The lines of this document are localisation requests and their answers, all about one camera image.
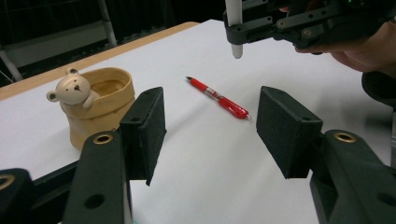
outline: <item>bear figurine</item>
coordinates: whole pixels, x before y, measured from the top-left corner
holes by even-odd
[[[51,102],[60,102],[64,105],[78,105],[90,108],[94,99],[98,98],[99,94],[91,90],[91,84],[87,78],[78,74],[78,70],[68,68],[66,76],[56,86],[55,91],[47,92],[47,99]]]

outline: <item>black bracket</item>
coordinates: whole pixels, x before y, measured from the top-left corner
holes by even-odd
[[[142,92],[118,130],[86,140],[78,161],[35,181],[0,171],[0,223],[132,223],[129,181],[150,184],[165,134],[163,88]]]
[[[285,178],[306,178],[319,223],[396,223],[396,171],[363,139],[322,121],[284,91],[262,87],[257,132]]]

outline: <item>wooden table edge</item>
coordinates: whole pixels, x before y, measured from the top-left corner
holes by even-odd
[[[0,88],[0,101],[5,100],[9,97],[15,96],[17,94],[20,94],[22,92],[29,91],[33,88],[36,88],[40,85],[51,82],[55,79],[58,79],[58,78],[64,76],[64,72],[68,67],[74,67],[77,70],[80,70],[80,69],[89,67],[93,64],[107,60],[109,58],[115,57],[115,56],[122,54],[124,52],[145,46],[149,43],[152,43],[159,39],[165,38],[169,35],[173,35],[178,32],[187,30],[197,24],[199,24],[199,23],[194,22],[194,21],[184,22],[184,23],[181,23],[180,25],[170,27],[170,28],[160,31],[158,33],[148,35],[148,36],[142,37],[140,39],[137,39],[135,41],[117,46],[114,49],[108,49],[103,52],[92,55],[90,57],[81,59],[79,61],[69,63],[69,64],[63,65],[61,67],[49,70],[48,72],[39,74],[37,76],[29,77],[29,78],[26,78],[19,82],[9,84],[5,87]]]

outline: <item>wooden bear pencil holder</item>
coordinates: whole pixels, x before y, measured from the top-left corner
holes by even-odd
[[[108,67],[79,74],[74,68],[47,93],[51,102],[60,102],[70,126],[70,142],[82,150],[85,140],[103,131],[116,130],[134,103],[131,75]]]

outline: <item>bear face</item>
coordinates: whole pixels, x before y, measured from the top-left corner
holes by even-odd
[[[47,93],[47,99],[51,102],[77,105],[85,102],[90,94],[90,82],[81,75],[69,73],[58,83],[55,91]]]

